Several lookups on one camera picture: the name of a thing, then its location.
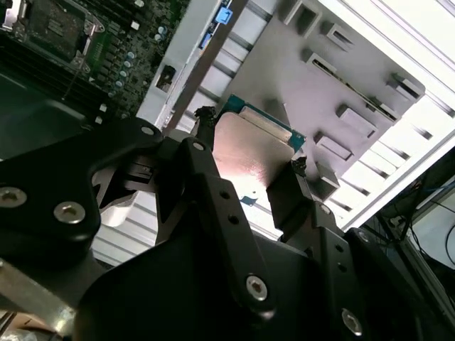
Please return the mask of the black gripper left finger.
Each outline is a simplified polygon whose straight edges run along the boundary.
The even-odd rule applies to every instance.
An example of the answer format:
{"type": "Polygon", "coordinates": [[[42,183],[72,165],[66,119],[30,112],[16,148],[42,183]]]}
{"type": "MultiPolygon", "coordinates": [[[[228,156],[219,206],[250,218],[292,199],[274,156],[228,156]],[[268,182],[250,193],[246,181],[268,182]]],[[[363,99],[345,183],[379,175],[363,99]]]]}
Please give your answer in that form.
{"type": "Polygon", "coordinates": [[[142,119],[1,163],[1,305],[42,319],[76,318],[84,295],[104,275],[88,264],[100,211],[135,189],[156,196],[165,235],[158,245],[184,233],[205,237],[246,315],[258,322],[274,316],[264,259],[208,145],[165,138],[142,119]]]}

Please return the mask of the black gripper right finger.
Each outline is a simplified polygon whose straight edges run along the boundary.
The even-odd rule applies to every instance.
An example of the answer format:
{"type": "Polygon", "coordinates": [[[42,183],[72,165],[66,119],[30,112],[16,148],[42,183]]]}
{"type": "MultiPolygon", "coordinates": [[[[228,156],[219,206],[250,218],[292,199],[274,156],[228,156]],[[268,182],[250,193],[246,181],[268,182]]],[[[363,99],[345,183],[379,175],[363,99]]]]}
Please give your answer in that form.
{"type": "Polygon", "coordinates": [[[267,188],[281,242],[305,254],[308,287],[300,322],[310,340],[440,340],[441,325],[403,274],[362,229],[342,232],[312,199],[305,158],[290,161],[267,188]]]}

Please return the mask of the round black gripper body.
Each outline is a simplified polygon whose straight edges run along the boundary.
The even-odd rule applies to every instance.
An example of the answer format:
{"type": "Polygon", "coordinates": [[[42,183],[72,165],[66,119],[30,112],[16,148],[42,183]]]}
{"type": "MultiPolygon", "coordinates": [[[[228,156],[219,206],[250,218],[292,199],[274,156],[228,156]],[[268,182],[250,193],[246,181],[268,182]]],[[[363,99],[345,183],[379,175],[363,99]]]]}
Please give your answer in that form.
{"type": "Polygon", "coordinates": [[[357,296],[328,305],[315,261],[256,236],[277,299],[267,321],[235,302],[220,257],[205,237],[184,233],[108,271],[84,295],[76,340],[364,340],[357,296]]]}

